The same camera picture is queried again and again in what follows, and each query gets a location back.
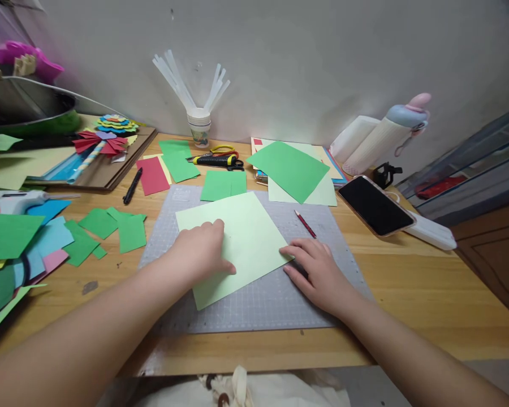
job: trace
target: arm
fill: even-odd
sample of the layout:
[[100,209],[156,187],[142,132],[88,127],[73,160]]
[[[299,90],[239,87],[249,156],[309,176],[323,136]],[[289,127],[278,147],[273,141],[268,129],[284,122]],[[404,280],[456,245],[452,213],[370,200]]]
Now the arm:
[[351,329],[413,406],[509,406],[499,388],[365,299],[324,243],[297,239],[281,253],[295,256],[308,273],[306,279],[285,266],[294,284]]
[[96,405],[175,301],[214,272],[235,273],[223,236],[221,220],[182,231],[161,258],[1,357],[0,405]]

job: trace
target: striped stick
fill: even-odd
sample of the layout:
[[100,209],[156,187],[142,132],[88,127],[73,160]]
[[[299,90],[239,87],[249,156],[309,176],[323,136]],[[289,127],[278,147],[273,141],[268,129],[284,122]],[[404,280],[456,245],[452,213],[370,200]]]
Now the striped stick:
[[96,158],[96,156],[99,155],[100,151],[102,151],[102,149],[106,145],[106,143],[107,143],[106,140],[102,140],[98,143],[96,148],[94,150],[92,150],[92,153],[90,153],[89,156],[85,159],[85,161],[83,161],[81,163],[79,168],[77,170],[75,170],[74,174],[72,175],[72,178],[70,178],[68,180],[68,183],[70,185],[73,184],[79,178],[79,176],[85,170],[85,168],[87,168],[90,165],[90,163],[92,163],[94,161],[94,159]]

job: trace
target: black pen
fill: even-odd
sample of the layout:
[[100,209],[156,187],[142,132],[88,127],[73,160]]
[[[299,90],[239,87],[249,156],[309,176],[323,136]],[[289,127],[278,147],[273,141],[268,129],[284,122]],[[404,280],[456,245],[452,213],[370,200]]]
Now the black pen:
[[134,196],[134,192],[136,190],[137,184],[140,181],[141,174],[143,174],[143,168],[140,168],[137,171],[136,176],[134,177],[134,181],[132,181],[132,184],[130,185],[130,188],[126,192],[126,195],[123,196],[123,203],[125,205],[128,205],[130,203],[130,201],[132,201],[132,197]]

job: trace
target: hand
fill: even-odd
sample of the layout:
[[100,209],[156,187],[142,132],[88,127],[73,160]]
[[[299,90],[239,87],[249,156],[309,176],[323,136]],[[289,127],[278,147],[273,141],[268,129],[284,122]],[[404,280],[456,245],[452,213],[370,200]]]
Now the hand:
[[312,303],[342,319],[347,300],[357,291],[335,263],[330,248],[315,239],[295,239],[290,244],[279,252],[296,257],[309,278],[290,264],[285,265],[285,272]]
[[217,219],[190,230],[182,230],[165,257],[186,273],[192,285],[216,272],[236,274],[236,267],[221,257],[225,223]]

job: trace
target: paper fan decoration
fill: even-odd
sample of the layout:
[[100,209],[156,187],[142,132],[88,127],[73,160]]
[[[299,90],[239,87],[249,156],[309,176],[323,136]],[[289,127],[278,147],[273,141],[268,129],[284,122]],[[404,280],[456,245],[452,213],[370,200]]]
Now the paper fan decoration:
[[128,140],[126,138],[117,137],[117,135],[113,133],[100,131],[93,133],[85,130],[78,133],[78,135],[83,137],[79,140],[74,140],[75,151],[78,154],[81,154],[90,147],[97,145],[102,140],[106,141],[106,145],[102,148],[102,151],[100,152],[101,154],[117,155],[126,151],[126,148],[123,147],[123,145],[128,144]]
[[96,130],[114,134],[124,134],[126,136],[134,134],[139,127],[133,121],[119,115],[102,116],[98,119],[96,124],[98,125]]

